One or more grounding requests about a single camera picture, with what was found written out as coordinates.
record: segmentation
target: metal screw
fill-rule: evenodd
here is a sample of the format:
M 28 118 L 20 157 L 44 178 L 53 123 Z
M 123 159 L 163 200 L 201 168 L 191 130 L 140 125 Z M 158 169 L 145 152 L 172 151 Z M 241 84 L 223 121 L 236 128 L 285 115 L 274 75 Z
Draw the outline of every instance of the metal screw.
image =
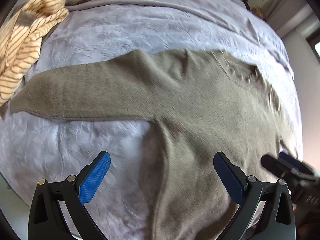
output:
M 257 181 L 257 178 L 256 178 L 255 176 L 249 176 L 249 177 L 248 177 L 248 180 L 249 180 L 250 182 L 256 182 L 256 181 Z
M 43 185 L 45 183 L 45 179 L 39 179 L 38 184 Z
M 76 176 L 75 175 L 70 175 L 68 178 L 67 178 L 68 181 L 72 182 L 72 181 L 75 181 L 76 180 Z
M 284 179 L 280 179 L 280 180 L 279 180 L 279 184 L 282 185 L 282 186 L 284 186 L 284 185 L 286 184 L 286 182 L 285 182 Z

